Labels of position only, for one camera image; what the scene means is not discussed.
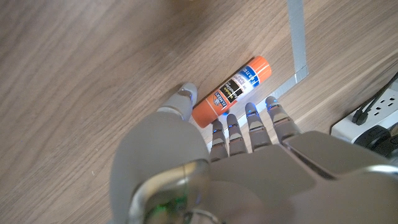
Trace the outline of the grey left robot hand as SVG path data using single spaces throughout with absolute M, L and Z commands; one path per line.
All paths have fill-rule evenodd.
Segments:
M 186 83 L 123 138 L 109 181 L 112 223 L 396 223 L 397 167 L 361 146 L 303 133 L 266 100 L 278 144 L 246 105 L 252 152 L 238 122 L 213 123 L 207 148 L 189 122 Z

